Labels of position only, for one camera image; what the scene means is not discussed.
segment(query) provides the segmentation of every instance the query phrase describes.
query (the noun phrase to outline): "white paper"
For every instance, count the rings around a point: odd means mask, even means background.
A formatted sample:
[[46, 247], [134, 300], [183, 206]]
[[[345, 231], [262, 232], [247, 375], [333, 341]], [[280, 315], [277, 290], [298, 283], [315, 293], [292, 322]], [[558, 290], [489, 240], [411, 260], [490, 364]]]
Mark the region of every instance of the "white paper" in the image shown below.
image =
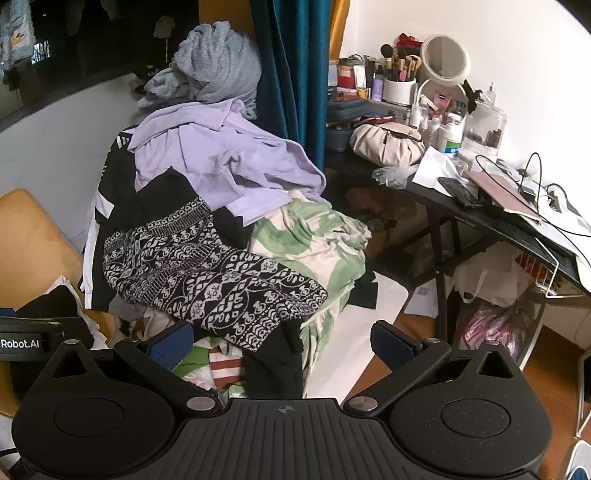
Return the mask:
[[[453, 288], [453, 278], [444, 275], [446, 298]], [[417, 287], [413, 296], [404, 309], [404, 313], [409, 315], [420, 315], [423, 317], [437, 318], [439, 315], [439, 305], [437, 304], [437, 279], [432, 278], [427, 283]]]
[[306, 382], [304, 398], [336, 398], [341, 404], [374, 356], [369, 341], [377, 320], [394, 323], [408, 291], [400, 283], [375, 274], [375, 310], [347, 305], [335, 321], [330, 340]]
[[461, 181], [464, 186], [468, 185], [468, 181], [458, 175], [454, 164], [447, 155], [429, 147], [418, 165], [413, 182], [451, 197], [452, 195], [437, 181], [439, 177], [456, 179]]

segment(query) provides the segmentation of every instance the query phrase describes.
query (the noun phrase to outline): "makeup brush holder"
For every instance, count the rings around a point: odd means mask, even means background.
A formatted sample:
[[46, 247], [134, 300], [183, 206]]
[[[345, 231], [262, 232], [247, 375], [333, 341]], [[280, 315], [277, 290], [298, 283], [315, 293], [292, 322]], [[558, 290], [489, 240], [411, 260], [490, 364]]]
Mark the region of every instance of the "makeup brush holder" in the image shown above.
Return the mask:
[[388, 103], [396, 103], [397, 105], [412, 105], [414, 100], [414, 92], [417, 87], [417, 79], [410, 82], [393, 82], [392, 80], [384, 79], [384, 92], [382, 100]]

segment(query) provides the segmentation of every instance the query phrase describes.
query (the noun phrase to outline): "smartphone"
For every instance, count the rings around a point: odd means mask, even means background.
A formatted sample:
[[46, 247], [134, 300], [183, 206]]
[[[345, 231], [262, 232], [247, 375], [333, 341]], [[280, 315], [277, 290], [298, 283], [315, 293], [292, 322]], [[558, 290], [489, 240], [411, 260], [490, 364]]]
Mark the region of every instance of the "smartphone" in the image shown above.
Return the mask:
[[464, 208], [480, 208], [482, 204], [480, 200], [474, 197], [468, 189], [462, 185], [462, 182], [456, 179], [448, 179], [446, 177], [439, 177], [439, 183], [453, 195], [457, 203]]

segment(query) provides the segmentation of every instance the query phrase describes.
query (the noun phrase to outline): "pink plastic bag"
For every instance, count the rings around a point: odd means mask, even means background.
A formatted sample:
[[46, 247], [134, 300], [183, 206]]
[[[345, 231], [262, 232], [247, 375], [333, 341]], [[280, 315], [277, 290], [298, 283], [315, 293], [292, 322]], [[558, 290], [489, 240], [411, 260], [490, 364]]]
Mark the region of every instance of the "pink plastic bag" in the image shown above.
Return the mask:
[[517, 360], [534, 323], [534, 313], [533, 304], [524, 299], [518, 299], [510, 307], [477, 299], [462, 306], [454, 344], [462, 350], [476, 350], [484, 340], [497, 340]]

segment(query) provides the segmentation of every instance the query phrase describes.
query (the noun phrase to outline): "white bag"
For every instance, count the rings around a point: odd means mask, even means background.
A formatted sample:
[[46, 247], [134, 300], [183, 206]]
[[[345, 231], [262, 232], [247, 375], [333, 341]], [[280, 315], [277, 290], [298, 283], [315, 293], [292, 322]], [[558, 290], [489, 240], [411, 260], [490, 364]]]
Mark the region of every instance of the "white bag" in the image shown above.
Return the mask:
[[[464, 303], [476, 297], [509, 307], [527, 290], [532, 278], [515, 262], [521, 251], [497, 242], [456, 268], [453, 282]], [[467, 299], [465, 294], [473, 295]]]
[[425, 153], [418, 130], [395, 122], [361, 125], [353, 130], [349, 145], [357, 155], [380, 167], [408, 167]]

